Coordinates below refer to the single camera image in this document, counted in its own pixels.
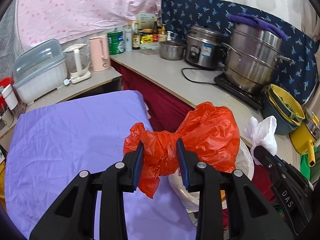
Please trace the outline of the purple tablecloth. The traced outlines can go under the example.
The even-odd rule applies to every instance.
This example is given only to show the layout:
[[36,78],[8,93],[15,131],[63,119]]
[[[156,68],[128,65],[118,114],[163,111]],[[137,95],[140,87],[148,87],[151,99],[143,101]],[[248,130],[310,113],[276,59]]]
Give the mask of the purple tablecloth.
[[[5,167],[7,213],[28,237],[82,170],[106,170],[123,158],[130,128],[151,125],[140,92],[125,90],[42,107],[20,116]],[[196,229],[168,179],[153,198],[124,194],[129,239],[194,239]]]

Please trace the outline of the white electric glass kettle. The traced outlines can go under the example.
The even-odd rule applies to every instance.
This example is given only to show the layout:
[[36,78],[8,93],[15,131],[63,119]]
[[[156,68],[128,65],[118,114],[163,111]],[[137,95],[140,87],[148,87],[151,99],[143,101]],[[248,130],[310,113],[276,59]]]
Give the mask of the white electric glass kettle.
[[77,84],[91,77],[89,66],[91,58],[86,54],[87,44],[78,43],[67,47],[63,52],[66,56],[69,79],[64,81],[65,86]]

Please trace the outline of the purple cloth on pot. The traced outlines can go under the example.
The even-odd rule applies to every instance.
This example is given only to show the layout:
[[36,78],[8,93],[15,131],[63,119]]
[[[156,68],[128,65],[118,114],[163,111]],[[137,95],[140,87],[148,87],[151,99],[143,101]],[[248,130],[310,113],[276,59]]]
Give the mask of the purple cloth on pot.
[[253,27],[255,29],[269,31],[281,38],[282,40],[286,38],[286,34],[281,29],[278,29],[275,25],[268,23],[265,20],[261,20],[255,16],[244,13],[238,13],[237,15],[228,15],[227,18],[231,22],[241,23]]

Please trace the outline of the yellow enamel pot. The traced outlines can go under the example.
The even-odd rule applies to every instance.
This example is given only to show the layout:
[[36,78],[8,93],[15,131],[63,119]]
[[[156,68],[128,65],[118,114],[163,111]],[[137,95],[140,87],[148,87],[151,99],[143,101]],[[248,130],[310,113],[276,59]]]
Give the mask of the yellow enamel pot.
[[290,133],[290,140],[300,155],[308,156],[308,165],[314,167],[316,164],[314,147],[319,141],[319,118],[308,108],[305,109],[304,114],[305,119],[301,125]]

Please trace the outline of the pink floral curtain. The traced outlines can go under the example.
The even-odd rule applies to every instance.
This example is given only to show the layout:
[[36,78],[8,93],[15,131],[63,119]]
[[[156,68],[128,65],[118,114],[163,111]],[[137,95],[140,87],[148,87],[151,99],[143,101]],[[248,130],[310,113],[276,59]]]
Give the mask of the pink floral curtain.
[[17,0],[21,46],[28,50],[46,40],[61,44],[125,26],[140,12],[156,14],[161,0]]

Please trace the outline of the white dish rack with lid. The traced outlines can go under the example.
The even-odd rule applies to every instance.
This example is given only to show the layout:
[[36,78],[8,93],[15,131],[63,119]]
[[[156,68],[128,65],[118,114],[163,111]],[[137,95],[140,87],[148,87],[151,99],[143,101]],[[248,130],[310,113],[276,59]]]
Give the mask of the white dish rack with lid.
[[61,44],[51,39],[17,57],[13,88],[29,106],[44,94],[62,88],[67,76],[66,56]]

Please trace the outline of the navy patterned cloth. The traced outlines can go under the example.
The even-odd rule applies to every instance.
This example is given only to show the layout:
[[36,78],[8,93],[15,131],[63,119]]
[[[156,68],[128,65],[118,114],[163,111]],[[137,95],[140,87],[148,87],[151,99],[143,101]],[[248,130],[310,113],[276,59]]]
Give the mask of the navy patterned cloth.
[[186,41],[187,33],[193,25],[209,27],[220,32],[229,41],[235,24],[228,16],[238,13],[248,14],[274,25],[286,35],[280,50],[292,62],[279,64],[272,82],[287,90],[302,105],[312,98],[318,83],[315,54],[319,42],[281,18],[260,9],[223,0],[163,0],[161,13],[166,29],[173,33],[176,40],[182,42]]

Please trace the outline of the large steel steamer pot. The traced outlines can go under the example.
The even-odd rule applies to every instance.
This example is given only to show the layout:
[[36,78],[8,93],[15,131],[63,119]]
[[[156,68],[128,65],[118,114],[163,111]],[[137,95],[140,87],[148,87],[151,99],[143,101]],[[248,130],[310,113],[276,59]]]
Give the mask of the large steel steamer pot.
[[237,23],[227,49],[227,80],[247,93],[259,93],[271,83],[277,65],[293,60],[281,55],[282,40],[270,31]]

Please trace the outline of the black induction cooker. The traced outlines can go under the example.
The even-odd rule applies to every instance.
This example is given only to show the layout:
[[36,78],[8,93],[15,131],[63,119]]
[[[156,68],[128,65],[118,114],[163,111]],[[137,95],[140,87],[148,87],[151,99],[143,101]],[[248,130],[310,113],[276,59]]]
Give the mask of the black induction cooker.
[[252,94],[248,93],[238,87],[236,85],[230,83],[226,75],[224,73],[218,75],[214,78],[215,85],[222,90],[232,94],[232,96],[236,97],[247,106],[251,107],[252,109],[262,112],[264,106],[264,94]]

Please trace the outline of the dark soy sauce bottle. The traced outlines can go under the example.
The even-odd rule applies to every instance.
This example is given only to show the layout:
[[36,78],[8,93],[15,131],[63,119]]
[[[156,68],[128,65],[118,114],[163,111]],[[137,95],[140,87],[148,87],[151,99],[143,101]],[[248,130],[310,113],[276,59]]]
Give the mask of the dark soy sauce bottle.
[[138,23],[133,23],[133,34],[132,34],[132,49],[139,50],[140,49],[140,32],[138,28]]

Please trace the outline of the white thermos bottle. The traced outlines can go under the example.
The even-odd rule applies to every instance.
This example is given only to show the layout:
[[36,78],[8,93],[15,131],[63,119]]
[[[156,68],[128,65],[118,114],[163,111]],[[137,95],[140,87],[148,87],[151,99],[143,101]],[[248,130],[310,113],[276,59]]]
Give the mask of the white thermos bottle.
[[125,51],[131,52],[132,51],[132,22],[127,24],[127,28],[124,30],[124,38],[125,38]]

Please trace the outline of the white plastic bag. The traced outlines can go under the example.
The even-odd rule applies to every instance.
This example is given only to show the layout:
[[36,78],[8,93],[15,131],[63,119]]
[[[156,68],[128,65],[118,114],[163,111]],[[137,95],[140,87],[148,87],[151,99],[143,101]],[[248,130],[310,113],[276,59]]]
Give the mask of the white plastic bag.
[[254,156],[254,150],[258,146],[263,146],[273,156],[276,155],[278,146],[275,139],[277,120],[271,115],[259,122],[255,117],[251,117],[249,123],[244,129],[244,135],[250,140],[251,155],[256,165],[261,165],[259,160]]

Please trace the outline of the small steel pot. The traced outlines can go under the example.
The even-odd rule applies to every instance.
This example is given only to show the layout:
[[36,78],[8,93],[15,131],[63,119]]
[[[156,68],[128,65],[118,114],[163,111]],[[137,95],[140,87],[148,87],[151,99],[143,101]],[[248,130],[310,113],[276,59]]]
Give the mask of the small steel pot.
[[185,44],[176,41],[162,41],[159,43],[160,57],[165,60],[177,61],[183,59]]

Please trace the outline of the green tin can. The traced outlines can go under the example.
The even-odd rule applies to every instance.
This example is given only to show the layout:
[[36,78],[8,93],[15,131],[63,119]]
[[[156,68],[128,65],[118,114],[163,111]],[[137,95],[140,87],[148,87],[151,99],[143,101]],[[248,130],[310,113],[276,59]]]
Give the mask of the green tin can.
[[122,31],[107,33],[108,49],[110,55],[122,54],[125,51],[125,44]]

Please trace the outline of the white cup container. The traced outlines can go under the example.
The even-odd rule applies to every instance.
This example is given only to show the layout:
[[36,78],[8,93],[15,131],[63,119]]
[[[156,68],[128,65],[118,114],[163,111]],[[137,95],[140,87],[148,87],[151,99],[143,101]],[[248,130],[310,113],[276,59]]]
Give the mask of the white cup container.
[[18,105],[18,100],[11,84],[2,90],[2,96],[10,110],[13,110]]

